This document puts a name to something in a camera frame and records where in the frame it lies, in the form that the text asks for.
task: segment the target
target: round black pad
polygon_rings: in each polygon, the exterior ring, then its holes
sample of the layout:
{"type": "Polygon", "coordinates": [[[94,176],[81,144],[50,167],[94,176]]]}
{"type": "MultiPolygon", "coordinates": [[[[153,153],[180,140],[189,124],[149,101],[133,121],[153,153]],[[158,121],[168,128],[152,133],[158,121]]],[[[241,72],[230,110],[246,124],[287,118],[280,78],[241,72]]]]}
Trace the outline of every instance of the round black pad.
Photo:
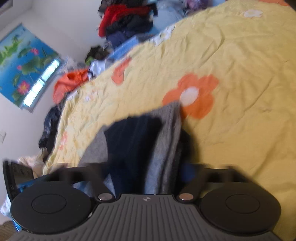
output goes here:
{"type": "Polygon", "coordinates": [[[226,183],[202,198],[200,210],[214,226],[240,235],[272,230],[281,214],[276,198],[253,183],[226,183]]]}
{"type": "Polygon", "coordinates": [[[85,221],[90,198],[63,182],[37,182],[17,195],[11,216],[23,229],[36,234],[65,232],[85,221]]]}

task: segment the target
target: metal screw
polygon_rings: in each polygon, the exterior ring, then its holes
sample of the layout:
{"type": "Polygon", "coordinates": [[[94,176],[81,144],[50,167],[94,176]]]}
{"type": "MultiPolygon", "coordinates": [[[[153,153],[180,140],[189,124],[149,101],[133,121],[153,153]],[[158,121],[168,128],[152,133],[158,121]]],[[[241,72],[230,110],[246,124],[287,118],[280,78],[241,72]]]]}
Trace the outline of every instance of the metal screw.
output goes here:
{"type": "Polygon", "coordinates": [[[190,193],[182,193],[179,195],[179,198],[183,201],[189,201],[189,200],[192,200],[194,196],[190,193]]]}
{"type": "Polygon", "coordinates": [[[113,198],[112,194],[110,193],[102,193],[98,196],[98,199],[101,201],[109,201],[113,198]]]}

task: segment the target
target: gray cloth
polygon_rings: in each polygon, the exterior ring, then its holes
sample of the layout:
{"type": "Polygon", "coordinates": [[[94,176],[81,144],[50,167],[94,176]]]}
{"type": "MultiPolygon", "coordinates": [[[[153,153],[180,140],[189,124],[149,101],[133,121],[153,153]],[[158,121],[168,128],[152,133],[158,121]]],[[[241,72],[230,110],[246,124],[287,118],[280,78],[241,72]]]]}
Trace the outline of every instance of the gray cloth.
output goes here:
{"type": "Polygon", "coordinates": [[[182,125],[180,104],[172,102],[148,114],[160,118],[163,126],[147,168],[144,193],[168,194],[173,191],[180,160],[174,159],[182,125]]]}
{"type": "MultiPolygon", "coordinates": [[[[148,161],[144,194],[172,193],[181,156],[180,150],[177,148],[182,124],[180,104],[178,102],[172,102],[146,115],[158,117],[162,122],[162,128],[148,161]]],[[[107,161],[108,147],[104,135],[104,131],[107,129],[107,126],[103,126],[96,134],[94,140],[83,154],[78,164],[79,167],[85,166],[88,163],[107,161]]],[[[104,184],[114,193],[110,175],[105,179],[104,184]]]]}

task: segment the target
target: lotus flower painting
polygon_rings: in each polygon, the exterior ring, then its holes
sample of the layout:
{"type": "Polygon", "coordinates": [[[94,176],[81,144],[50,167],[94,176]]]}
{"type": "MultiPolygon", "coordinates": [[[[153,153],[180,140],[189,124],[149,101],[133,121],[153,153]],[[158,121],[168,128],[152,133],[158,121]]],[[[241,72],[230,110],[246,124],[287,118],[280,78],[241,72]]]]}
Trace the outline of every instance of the lotus flower painting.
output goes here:
{"type": "Polygon", "coordinates": [[[22,24],[0,41],[0,93],[21,107],[58,54],[22,24]]]}

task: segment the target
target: pink lotus flower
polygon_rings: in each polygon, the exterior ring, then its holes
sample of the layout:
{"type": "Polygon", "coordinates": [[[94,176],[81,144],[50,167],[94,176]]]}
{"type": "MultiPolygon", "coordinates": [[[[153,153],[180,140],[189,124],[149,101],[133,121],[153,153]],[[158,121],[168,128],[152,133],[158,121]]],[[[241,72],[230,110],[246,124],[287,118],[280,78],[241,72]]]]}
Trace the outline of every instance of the pink lotus flower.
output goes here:
{"type": "Polygon", "coordinates": [[[39,50],[36,49],[36,48],[32,48],[32,49],[30,50],[30,52],[33,53],[33,54],[35,54],[35,55],[38,55],[38,54],[39,54],[39,50]]]}
{"type": "Polygon", "coordinates": [[[21,95],[25,95],[26,93],[29,92],[29,88],[30,88],[30,85],[25,82],[25,81],[22,81],[20,83],[20,85],[18,86],[18,89],[17,91],[21,94],[21,95]]]}

